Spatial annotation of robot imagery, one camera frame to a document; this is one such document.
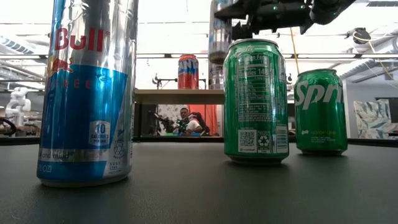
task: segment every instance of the sprite can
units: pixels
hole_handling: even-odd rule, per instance
[[[244,39],[224,61],[224,152],[242,164],[289,155],[285,60],[275,42]]]
[[[297,148],[304,154],[347,150],[343,84],[333,69],[298,75],[294,86]]]

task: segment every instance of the aluminum can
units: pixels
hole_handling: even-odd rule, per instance
[[[224,89],[224,74],[223,66],[218,64],[209,64],[209,89],[223,90]]]
[[[212,0],[210,6],[210,31],[208,59],[211,63],[222,65],[232,43],[232,20],[223,21],[214,13],[232,4],[232,0]]]
[[[178,60],[178,89],[199,89],[199,61],[193,54],[181,55]]]
[[[333,69],[298,75],[294,86],[296,144],[304,154],[347,150],[343,84]]]
[[[101,185],[130,172],[137,9],[137,0],[54,1],[37,164],[44,185]]]
[[[224,75],[225,154],[242,164],[280,164],[289,143],[285,60],[277,44],[234,42]]]

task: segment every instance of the wooden shelf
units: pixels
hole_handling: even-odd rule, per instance
[[[136,90],[136,102],[145,105],[222,105],[224,90]]]

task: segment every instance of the dark gray table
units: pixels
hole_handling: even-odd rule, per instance
[[[125,181],[53,189],[35,176],[38,146],[0,147],[0,223],[398,223],[398,149],[290,150],[262,168],[222,144],[138,143]]]

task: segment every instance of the person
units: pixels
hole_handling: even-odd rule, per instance
[[[186,131],[183,135],[192,135],[194,133],[201,133],[203,128],[200,126],[199,122],[195,118],[192,117],[189,113],[188,108],[181,108],[180,110],[181,119],[187,123]]]

